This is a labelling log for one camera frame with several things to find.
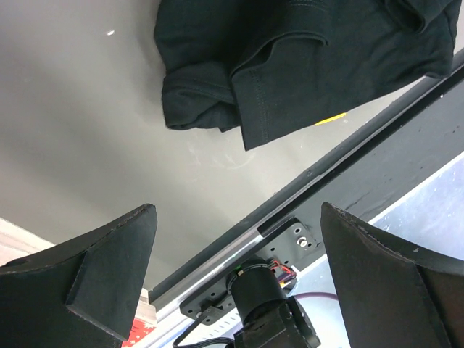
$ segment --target yellow strip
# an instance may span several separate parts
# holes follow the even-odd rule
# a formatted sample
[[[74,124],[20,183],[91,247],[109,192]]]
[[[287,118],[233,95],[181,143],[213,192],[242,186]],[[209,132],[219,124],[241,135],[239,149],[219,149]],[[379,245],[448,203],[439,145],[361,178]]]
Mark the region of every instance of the yellow strip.
[[[332,122],[334,120],[338,120],[339,118],[342,118],[345,115],[346,115],[346,112],[344,112],[343,114],[337,115],[337,116],[326,118],[325,120],[322,120],[322,121],[316,123],[315,125],[323,125],[324,123],[329,123],[329,122]]]

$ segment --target folded black fabric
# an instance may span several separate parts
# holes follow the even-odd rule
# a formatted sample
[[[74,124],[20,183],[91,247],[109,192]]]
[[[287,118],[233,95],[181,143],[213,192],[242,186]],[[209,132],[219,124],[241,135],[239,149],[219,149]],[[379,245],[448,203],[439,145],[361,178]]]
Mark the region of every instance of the folded black fabric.
[[[162,0],[172,129],[241,126],[246,149],[451,69],[461,0]]]

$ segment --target purple cable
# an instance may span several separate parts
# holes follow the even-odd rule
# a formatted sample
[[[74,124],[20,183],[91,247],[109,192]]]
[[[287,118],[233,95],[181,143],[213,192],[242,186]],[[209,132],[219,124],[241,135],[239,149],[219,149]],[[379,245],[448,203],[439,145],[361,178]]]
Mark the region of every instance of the purple cable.
[[[311,298],[323,298],[339,300],[339,297],[330,292],[303,292],[302,294],[294,295],[295,299],[311,299]]]

